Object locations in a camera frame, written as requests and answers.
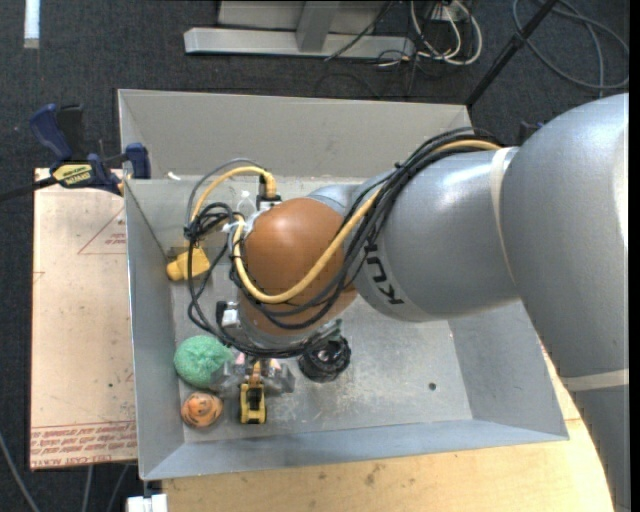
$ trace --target blue clamp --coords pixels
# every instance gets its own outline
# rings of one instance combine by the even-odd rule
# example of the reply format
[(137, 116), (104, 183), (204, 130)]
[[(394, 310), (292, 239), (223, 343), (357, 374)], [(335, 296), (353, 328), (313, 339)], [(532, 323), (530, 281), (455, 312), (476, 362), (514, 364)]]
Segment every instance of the blue clamp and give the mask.
[(69, 160), (73, 150), (58, 126), (56, 120), (56, 105), (45, 105), (29, 119), (29, 127), (38, 142), (49, 148), (56, 155), (59, 162)]
[[(38, 142), (49, 148), (56, 156), (56, 162), (51, 166), (51, 176), (65, 188), (90, 187), (105, 192), (121, 195), (121, 180), (110, 169), (105, 167), (100, 157), (91, 153), (87, 156), (85, 166), (82, 162), (72, 161), (73, 149), (67, 142), (64, 132), (57, 121), (57, 108), (54, 103), (45, 105), (29, 119), (29, 126)], [(147, 149), (135, 142), (129, 144), (124, 154), (109, 158), (109, 160), (129, 160), (133, 167), (133, 177), (136, 179), (151, 178), (151, 164)]]

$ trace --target cable bundle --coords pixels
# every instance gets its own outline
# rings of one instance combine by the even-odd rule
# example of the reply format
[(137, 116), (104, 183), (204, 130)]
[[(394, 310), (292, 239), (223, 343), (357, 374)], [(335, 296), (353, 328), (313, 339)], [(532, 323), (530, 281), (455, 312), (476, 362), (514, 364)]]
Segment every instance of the cable bundle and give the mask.
[[(335, 305), (340, 294), (352, 285), (366, 258), (366, 251), (364, 251), (365, 245), (367, 243), (371, 244), (375, 242), (383, 229), (398, 196), (406, 184), (416, 174), (438, 160), (457, 153), (479, 150), (495, 150), (500, 147), (500, 144), (498, 144), (491, 135), (486, 133), (474, 133), (471, 128), (461, 128), (449, 131), (426, 141), (406, 161), (401, 164), (396, 164), (395, 169), (375, 181), (360, 193), (345, 216), (332, 243), (322, 257), (316, 262), (307, 276), (305, 276), (303, 280), (291, 289), (278, 295), (268, 295), (263, 290), (256, 287), (245, 268), (242, 243), (244, 219), (241, 215), (233, 212), (232, 209), (224, 203), (212, 203), (203, 208), (202, 211), (198, 211), (196, 209), (191, 213), (191, 204), (195, 196), (195, 191), (205, 181), (205, 179), (212, 174), (210, 173), (208, 176), (202, 178), (194, 188), (189, 200), (189, 210), (187, 213), (187, 218), (191, 219), (185, 227), (185, 236), (189, 240), (187, 280), (192, 299), (189, 304), (189, 317), (200, 328), (218, 336), (227, 345), (234, 346), (238, 350), (249, 355), (256, 357), (285, 358), (301, 354), (304, 351), (304, 347), (282, 351), (266, 350), (250, 347), (233, 339), (221, 324), (222, 314), (220, 311), (218, 311), (218, 314), (216, 315), (216, 327), (207, 320), (198, 300), (205, 289), (206, 283), (210, 278), (213, 269), (222, 257), (224, 257), (225, 253), (229, 253), (232, 260), (230, 277), (245, 295), (249, 304), (260, 310), (271, 323), (278, 327), (287, 330), (309, 328), (321, 320)], [(228, 172), (225, 176), (234, 173), (234, 171), (236, 170), (234, 169), (233, 171)], [(218, 178), (216, 182), (219, 183), (223, 179), (225, 179), (224, 176)], [(204, 197), (210, 193), (212, 189), (213, 187), (211, 185), (207, 188), (203, 197), (198, 201), (199, 205), (203, 203)], [(211, 230), (224, 221), (233, 222), (229, 235), (230, 243), (227, 244), (226, 247), (223, 247), (220, 253), (212, 261), (209, 270), (204, 275), (202, 283), (196, 290), (192, 274), (193, 250), (199, 240), (206, 237)], [(314, 272), (316, 272), (317, 275), (317, 272), (322, 271), (324, 268), (322, 261), (326, 262), (339, 247), (342, 247), (347, 236), (350, 236), (350, 241), (345, 249), (344, 263), (340, 271), (324, 287), (324, 289), (316, 294), (312, 299), (303, 304), (292, 304), (290, 302), (291, 299), (295, 297), (300, 290), (305, 289), (308, 283), (313, 280)], [(292, 308), (288, 311), (274, 312), (269, 310), (269, 304), (288, 304)], [(309, 308), (317, 306), (322, 307), (312, 317), (306, 319), (304, 322), (291, 324), (283, 321), (286, 317), (296, 315), (308, 310)]]

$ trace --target gray metal bracket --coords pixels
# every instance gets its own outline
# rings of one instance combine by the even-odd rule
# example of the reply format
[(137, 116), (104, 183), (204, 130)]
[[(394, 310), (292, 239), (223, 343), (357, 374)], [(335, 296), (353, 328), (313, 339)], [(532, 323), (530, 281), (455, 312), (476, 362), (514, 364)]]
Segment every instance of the gray metal bracket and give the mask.
[[(192, 28), (184, 34), (185, 51), (187, 54), (328, 57), (356, 37), (354, 34), (329, 32), (339, 13), (340, 4), (341, 2), (305, 2), (295, 31)], [(396, 58), (397, 52), (411, 54), (413, 50), (413, 43), (406, 37), (365, 35), (340, 57), (375, 59), (384, 52), (387, 58)]]

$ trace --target yellow object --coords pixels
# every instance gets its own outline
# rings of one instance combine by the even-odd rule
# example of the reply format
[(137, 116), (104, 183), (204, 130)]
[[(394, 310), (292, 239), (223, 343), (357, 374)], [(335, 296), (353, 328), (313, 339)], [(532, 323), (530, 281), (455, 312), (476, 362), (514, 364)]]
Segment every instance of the yellow object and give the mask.
[[(181, 281), (187, 278), (187, 258), (189, 252), (183, 252), (175, 261), (167, 265), (167, 275), (172, 281)], [(191, 273), (198, 276), (209, 270), (209, 258), (200, 247), (193, 249), (193, 258), (191, 261)]]
[(240, 237), (242, 236), (242, 228), (244, 227), (244, 221), (242, 219), (238, 220), (238, 229), (235, 232), (233, 237), (233, 256), (236, 265), (236, 270), (238, 271), (238, 276), (242, 280), (242, 284), (247, 288), (249, 293), (256, 299), (265, 304), (278, 304), (281, 302), (286, 302), (289, 299), (295, 297), (300, 292), (302, 292), (309, 284), (313, 282), (313, 280), (318, 277), (318, 274), (322, 272), (324, 267), (327, 265), (331, 257), (335, 254), (339, 247), (342, 246), (342, 242), (344, 242), (347, 235), (351, 232), (351, 230), (356, 226), (356, 224), (366, 215), (369, 211), (373, 202), (378, 197), (380, 193), (380, 189), (376, 190), (373, 195), (367, 199), (360, 208), (356, 211), (356, 213), (349, 219), (340, 232), (336, 235), (336, 237), (331, 242), (331, 245), (327, 247), (327, 250), (318, 258), (315, 265), (309, 270), (309, 273), (302, 278), (298, 284), (289, 288), (286, 292), (279, 293), (278, 295), (267, 295), (256, 288), (251, 279), (249, 278), (247, 271), (244, 268), (244, 263), (242, 261), (241, 253), (240, 253)]
[(502, 149), (502, 146), (499, 146), (498, 144), (494, 144), (493, 142), (489, 142), (486, 140), (469, 139), (469, 140), (457, 140), (455, 142), (449, 142), (448, 144), (444, 144), (439, 148), (437, 148), (435, 152), (437, 153), (439, 151), (446, 151), (447, 149), (455, 149), (455, 148), (463, 148), (463, 147), (478, 148), (486, 151), (492, 151), (494, 149)]
[(231, 178), (232, 176), (235, 176), (236, 174), (259, 174), (264, 178), (265, 195), (267, 196), (267, 198), (273, 198), (276, 196), (276, 193), (277, 193), (276, 180), (270, 172), (265, 171), (264, 169), (261, 169), (260, 167), (256, 167), (254, 165), (236, 167), (235, 169), (231, 169), (230, 171), (224, 173), (219, 178), (212, 181), (209, 184), (209, 186), (206, 189), (204, 189), (204, 192), (198, 198), (198, 201), (196, 202), (196, 205), (193, 208), (193, 212), (191, 213), (191, 221), (193, 221), (196, 218), (196, 215), (198, 215), (200, 208), (202, 208), (203, 203), (205, 202), (207, 197), (209, 197), (209, 194), (211, 194), (213, 189), (216, 188), (218, 185), (220, 185), (220, 183), (222, 183), (223, 181)]
[(240, 423), (263, 424), (267, 421), (264, 386), (260, 378), (260, 361), (254, 367), (249, 382), (240, 385)]

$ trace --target yellow clamp label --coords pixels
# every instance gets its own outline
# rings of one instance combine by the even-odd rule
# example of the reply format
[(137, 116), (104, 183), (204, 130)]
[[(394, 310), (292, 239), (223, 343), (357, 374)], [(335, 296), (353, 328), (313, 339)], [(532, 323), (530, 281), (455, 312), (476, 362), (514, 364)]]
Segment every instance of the yellow clamp label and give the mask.
[(66, 186), (76, 185), (91, 178), (91, 166), (87, 164), (65, 164), (53, 171), (53, 177)]

